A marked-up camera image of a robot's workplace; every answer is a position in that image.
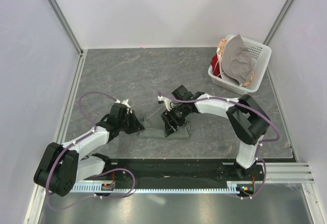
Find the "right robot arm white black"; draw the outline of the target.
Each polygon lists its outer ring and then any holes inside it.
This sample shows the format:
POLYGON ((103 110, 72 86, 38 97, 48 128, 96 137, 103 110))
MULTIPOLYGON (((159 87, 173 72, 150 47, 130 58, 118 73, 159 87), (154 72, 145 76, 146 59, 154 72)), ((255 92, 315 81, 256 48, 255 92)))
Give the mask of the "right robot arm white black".
POLYGON ((171 97, 160 93, 158 102, 166 107, 161 114, 165 124, 165 137, 185 125, 186 117, 192 113, 211 114, 228 119, 240 140, 234 174, 240 180, 252 175, 257 162, 258 145, 269 127, 269 118, 251 96, 222 98, 205 92, 193 94, 181 85, 172 92, 171 97))

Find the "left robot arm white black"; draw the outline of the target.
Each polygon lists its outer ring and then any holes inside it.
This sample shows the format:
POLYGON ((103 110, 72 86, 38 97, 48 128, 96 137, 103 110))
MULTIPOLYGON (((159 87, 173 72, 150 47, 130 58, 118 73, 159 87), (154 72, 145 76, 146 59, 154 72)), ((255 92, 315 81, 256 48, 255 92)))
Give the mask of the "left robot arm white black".
POLYGON ((65 196, 77 182, 89 177, 96 175, 106 180, 112 174, 112 167, 106 164, 108 158, 88 154, 118 137, 120 132, 133 134, 144 129, 128 104, 115 103, 110 112, 88 132, 64 144, 50 143, 33 181, 50 193, 65 196))

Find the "grey-green cloth napkin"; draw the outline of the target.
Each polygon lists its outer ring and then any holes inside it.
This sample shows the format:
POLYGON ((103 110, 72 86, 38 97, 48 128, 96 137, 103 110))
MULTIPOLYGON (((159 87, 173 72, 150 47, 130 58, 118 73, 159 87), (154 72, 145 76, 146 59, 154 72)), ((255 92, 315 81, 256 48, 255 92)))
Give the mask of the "grey-green cloth napkin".
POLYGON ((178 128, 176 132, 165 136, 165 123, 161 118, 163 110, 154 109, 146 112, 141 119, 141 125, 145 128, 138 136, 142 139, 189 139, 191 135, 191 125, 187 121, 185 125, 178 128))

